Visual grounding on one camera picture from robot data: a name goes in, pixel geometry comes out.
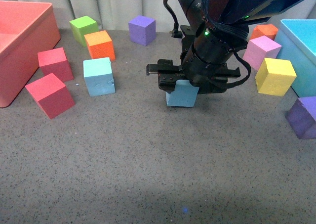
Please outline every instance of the black cable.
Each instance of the black cable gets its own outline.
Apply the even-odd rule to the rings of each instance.
[[[221,83],[221,82],[215,82],[212,80],[209,80],[209,82],[221,89],[231,89],[234,88],[236,86],[240,86],[241,84],[243,84],[245,81],[248,80],[248,78],[250,77],[251,74],[251,66],[249,65],[248,62],[244,61],[241,57],[238,56],[237,52],[234,52],[234,55],[236,57],[236,59],[247,69],[248,71],[248,75],[245,76],[243,79],[236,81],[236,82],[232,82],[232,83]]]
[[[169,11],[169,13],[171,14],[173,21],[174,21],[172,36],[174,38],[182,38],[182,33],[179,32],[179,23],[178,23],[177,16],[174,13],[174,11],[172,10],[172,8],[169,6],[168,0],[163,0],[163,5]]]

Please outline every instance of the yellow cube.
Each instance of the yellow cube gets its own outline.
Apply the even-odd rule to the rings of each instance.
[[[289,60],[265,58],[255,77],[259,93],[284,96],[296,78]]]

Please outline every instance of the pink cube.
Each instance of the pink cube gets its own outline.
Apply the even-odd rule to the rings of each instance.
[[[66,85],[53,73],[26,85],[25,88],[50,119],[75,105]]]
[[[261,36],[249,41],[243,60],[247,61],[256,71],[259,70],[264,58],[276,58],[281,49],[281,45]]]
[[[74,79],[63,47],[39,52],[39,68],[46,76],[54,73],[62,82]]]

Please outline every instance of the red cube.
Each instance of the red cube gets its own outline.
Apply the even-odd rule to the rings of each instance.
[[[75,105],[66,85],[53,73],[26,85],[25,88],[50,119]]]
[[[38,53],[39,68],[46,76],[54,73],[62,82],[74,79],[63,47]]]

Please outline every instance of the red plastic bin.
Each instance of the red plastic bin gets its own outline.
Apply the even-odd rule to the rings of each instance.
[[[51,3],[0,0],[0,107],[7,107],[39,67],[38,52],[60,33]]]

